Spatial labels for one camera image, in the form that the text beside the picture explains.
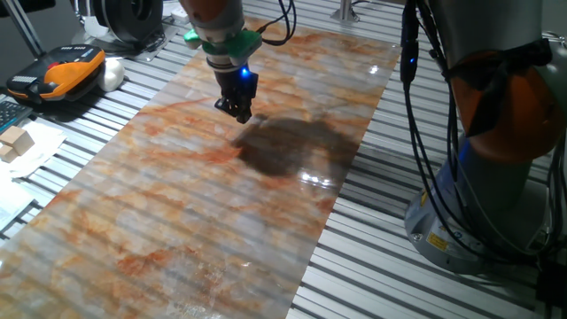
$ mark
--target slotted metal table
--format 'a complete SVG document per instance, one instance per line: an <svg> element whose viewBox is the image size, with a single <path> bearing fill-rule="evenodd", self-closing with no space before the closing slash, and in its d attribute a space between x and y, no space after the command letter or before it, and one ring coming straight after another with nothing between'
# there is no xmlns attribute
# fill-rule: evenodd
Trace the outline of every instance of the slotted metal table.
<svg viewBox="0 0 567 319"><path fill-rule="evenodd" d="M281 15L277 2L244 0L245 14ZM355 24L330 18L338 1L296 0L298 24L398 45L403 6L375 1L356 7ZM171 19L166 23L175 24ZM37 121L65 131L57 154L20 184L36 202L0 233L0 245L25 227L44 206L196 53L183 42L189 26L151 62L123 59L127 80L116 91L96 89L58 117ZM421 43L412 87L416 119L435 168L443 163L448 94L428 43ZM400 66L377 106L360 150L330 214L293 300L290 318L561 318L535 300L536 272L504 269L458 276L437 268L409 243L403 214L421 191L408 132ZM550 158L536 159L530 178L544 183Z"/></svg>

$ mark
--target yellow warning label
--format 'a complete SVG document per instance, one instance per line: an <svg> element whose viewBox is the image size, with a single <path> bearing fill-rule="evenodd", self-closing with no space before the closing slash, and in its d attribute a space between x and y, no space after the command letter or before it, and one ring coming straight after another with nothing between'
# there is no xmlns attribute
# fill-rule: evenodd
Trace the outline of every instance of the yellow warning label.
<svg viewBox="0 0 567 319"><path fill-rule="evenodd" d="M427 200L427 191L423 191L422 194L422 204L420 205L420 207L423 207L423 205L425 205L425 201Z"/></svg>
<svg viewBox="0 0 567 319"><path fill-rule="evenodd" d="M447 249L448 242L445 239L435 235L433 232L429 233L427 241L443 252Z"/></svg>

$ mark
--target marble slab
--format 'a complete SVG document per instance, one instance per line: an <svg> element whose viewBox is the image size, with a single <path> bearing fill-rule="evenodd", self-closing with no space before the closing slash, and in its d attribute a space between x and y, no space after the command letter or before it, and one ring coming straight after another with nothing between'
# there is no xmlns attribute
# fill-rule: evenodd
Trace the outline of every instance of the marble slab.
<svg viewBox="0 0 567 319"><path fill-rule="evenodd" d="M3 246L0 317L285 317L398 55L298 27L241 125L200 52Z"/></svg>

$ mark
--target paper sheet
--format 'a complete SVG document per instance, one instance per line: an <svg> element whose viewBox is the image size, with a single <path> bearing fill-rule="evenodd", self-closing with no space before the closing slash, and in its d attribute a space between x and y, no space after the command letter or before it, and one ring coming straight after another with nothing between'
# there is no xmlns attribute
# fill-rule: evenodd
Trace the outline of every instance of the paper sheet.
<svg viewBox="0 0 567 319"><path fill-rule="evenodd" d="M32 202L34 198L21 186L13 183L5 170L0 168L0 230Z"/></svg>
<svg viewBox="0 0 567 319"><path fill-rule="evenodd" d="M63 131L31 120L24 120L19 126L29 133L35 144L12 163L0 161L0 169L7 171L10 178L26 177L34 173L55 154L66 139Z"/></svg>

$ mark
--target robot end effector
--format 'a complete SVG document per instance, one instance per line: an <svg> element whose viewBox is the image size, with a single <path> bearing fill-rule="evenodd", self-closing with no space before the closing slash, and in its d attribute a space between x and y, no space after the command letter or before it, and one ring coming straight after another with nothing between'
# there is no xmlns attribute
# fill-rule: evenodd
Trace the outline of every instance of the robot end effector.
<svg viewBox="0 0 567 319"><path fill-rule="evenodd" d="M262 44L261 34L243 29L241 0L182 0L193 29L184 37L191 49L203 46L207 64L221 86L214 107L246 123L256 97L258 75L248 68L248 58Z"/></svg>

